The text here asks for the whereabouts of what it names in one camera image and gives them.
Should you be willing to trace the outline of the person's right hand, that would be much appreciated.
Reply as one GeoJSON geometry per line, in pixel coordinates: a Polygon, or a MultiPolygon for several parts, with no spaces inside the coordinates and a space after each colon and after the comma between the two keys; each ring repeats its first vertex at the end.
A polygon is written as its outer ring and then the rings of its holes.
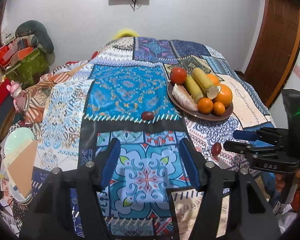
{"type": "MultiPolygon", "coordinates": [[[[300,187],[300,169],[297,169],[295,172],[295,177],[299,180],[299,185],[300,187]]],[[[285,179],[283,174],[275,174],[275,188],[278,192],[281,192],[283,188],[285,187],[285,179]]]]}

